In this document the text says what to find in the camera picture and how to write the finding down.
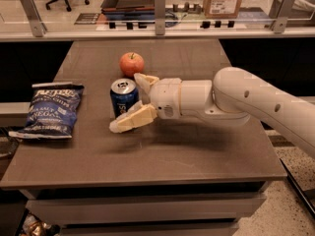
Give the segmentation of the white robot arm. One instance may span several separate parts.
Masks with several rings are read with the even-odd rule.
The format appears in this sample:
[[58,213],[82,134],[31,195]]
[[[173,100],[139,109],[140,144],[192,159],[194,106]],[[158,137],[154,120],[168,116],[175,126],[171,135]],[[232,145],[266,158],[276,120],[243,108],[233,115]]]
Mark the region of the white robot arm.
[[219,70],[211,80],[159,79],[137,73],[136,84],[147,94],[113,120],[109,129],[124,133],[156,118],[196,117],[211,125],[243,125],[251,116],[274,128],[315,157],[315,105],[235,67]]

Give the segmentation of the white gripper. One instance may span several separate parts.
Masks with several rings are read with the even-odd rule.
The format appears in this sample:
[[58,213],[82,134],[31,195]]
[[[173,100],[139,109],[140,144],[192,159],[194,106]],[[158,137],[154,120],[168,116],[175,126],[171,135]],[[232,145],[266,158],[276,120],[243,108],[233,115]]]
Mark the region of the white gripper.
[[141,100],[126,113],[121,114],[109,124],[112,133],[124,133],[152,123],[157,117],[161,119],[178,119],[180,117],[179,96],[181,80],[178,78],[162,79],[142,73],[135,73],[137,85],[150,93],[149,104]]

